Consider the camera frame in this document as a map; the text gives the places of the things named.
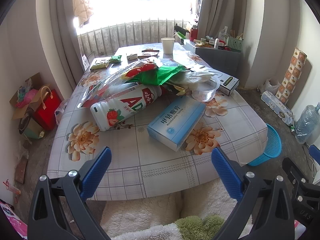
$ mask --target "hanging jacket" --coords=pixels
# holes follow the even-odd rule
[[[93,8],[90,5],[89,0],[72,0],[73,1],[73,12],[75,17],[79,19],[79,26],[82,26],[84,22],[89,20],[93,15]]]

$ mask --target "white paper cup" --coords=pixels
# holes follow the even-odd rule
[[[172,54],[175,38],[161,38],[163,54]]]

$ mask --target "strawberry image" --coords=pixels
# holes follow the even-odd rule
[[[120,109],[117,111],[115,109],[109,109],[106,117],[110,126],[114,126],[117,122],[124,119],[124,116],[121,115]]]

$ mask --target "metal railing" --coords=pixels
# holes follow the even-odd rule
[[[186,27],[182,20],[140,20],[116,24],[78,35],[81,54],[113,55],[120,47],[157,43],[164,37],[173,37],[175,24]]]

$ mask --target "strawberry milk bottle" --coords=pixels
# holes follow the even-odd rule
[[[90,110],[100,131],[106,131],[116,123],[145,109],[159,96],[161,96],[159,86],[137,85],[93,104]]]

